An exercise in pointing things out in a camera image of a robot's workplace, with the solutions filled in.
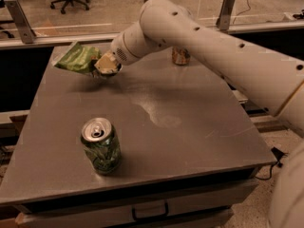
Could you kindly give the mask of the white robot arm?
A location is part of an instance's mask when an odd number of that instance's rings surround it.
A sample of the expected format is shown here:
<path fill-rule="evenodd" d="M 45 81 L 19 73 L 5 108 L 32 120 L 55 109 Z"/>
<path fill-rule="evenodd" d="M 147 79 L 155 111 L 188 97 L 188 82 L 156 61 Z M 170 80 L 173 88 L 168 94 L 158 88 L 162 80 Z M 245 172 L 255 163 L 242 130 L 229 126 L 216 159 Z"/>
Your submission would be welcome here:
<path fill-rule="evenodd" d="M 303 62 L 196 23 L 168 0 L 148 0 L 139 21 L 121 32 L 95 67 L 113 75 L 120 66 L 169 47 L 187 50 L 255 105 L 304 135 Z M 289 155 L 276 181 L 267 228 L 304 228 L 304 142 Z"/>

